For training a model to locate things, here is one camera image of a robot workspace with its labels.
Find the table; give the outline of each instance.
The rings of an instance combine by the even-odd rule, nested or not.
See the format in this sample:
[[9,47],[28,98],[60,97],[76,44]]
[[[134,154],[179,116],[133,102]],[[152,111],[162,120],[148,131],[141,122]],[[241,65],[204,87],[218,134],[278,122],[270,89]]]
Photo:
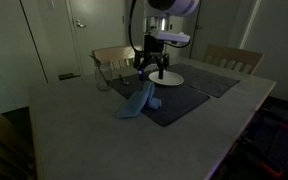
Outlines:
[[171,61],[241,81],[165,128],[142,113],[115,119],[126,100],[114,89],[98,91],[93,76],[31,88],[39,179],[210,178],[275,82],[185,58]]

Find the chair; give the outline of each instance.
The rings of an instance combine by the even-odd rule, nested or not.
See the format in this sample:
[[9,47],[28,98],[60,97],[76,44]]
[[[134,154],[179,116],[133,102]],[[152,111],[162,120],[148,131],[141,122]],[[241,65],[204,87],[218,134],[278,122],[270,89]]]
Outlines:
[[0,179],[35,179],[34,151],[0,114]]
[[131,46],[116,46],[92,51],[90,55],[96,63],[111,64],[112,70],[132,66],[134,62],[134,50]]
[[203,62],[252,75],[263,56],[243,49],[208,45]]

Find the clear cup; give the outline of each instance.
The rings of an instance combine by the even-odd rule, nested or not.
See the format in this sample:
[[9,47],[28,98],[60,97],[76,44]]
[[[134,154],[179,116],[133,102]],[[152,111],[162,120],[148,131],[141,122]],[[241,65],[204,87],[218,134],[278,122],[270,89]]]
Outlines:
[[95,80],[96,87],[100,91],[108,91],[111,89],[112,69],[110,64],[96,64]]

